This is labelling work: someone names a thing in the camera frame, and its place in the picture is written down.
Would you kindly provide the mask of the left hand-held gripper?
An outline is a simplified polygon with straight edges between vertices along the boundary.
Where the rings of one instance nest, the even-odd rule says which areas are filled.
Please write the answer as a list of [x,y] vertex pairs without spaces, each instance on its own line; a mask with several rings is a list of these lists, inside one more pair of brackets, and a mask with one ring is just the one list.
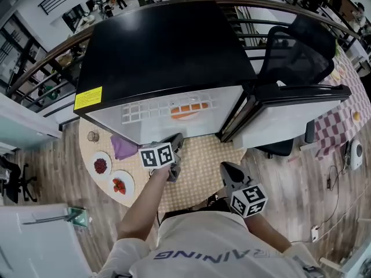
[[181,133],[171,135],[160,142],[152,142],[143,145],[139,149],[142,165],[149,169],[152,174],[154,170],[169,166],[168,182],[176,182],[181,172],[181,150],[184,137]]

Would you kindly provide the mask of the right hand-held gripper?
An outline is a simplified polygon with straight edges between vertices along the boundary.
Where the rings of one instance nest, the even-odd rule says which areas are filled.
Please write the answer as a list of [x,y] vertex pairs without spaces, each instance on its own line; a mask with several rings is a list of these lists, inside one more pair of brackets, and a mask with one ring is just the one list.
[[220,175],[233,212],[248,218],[264,210],[268,196],[262,184],[257,183],[246,168],[221,162]]

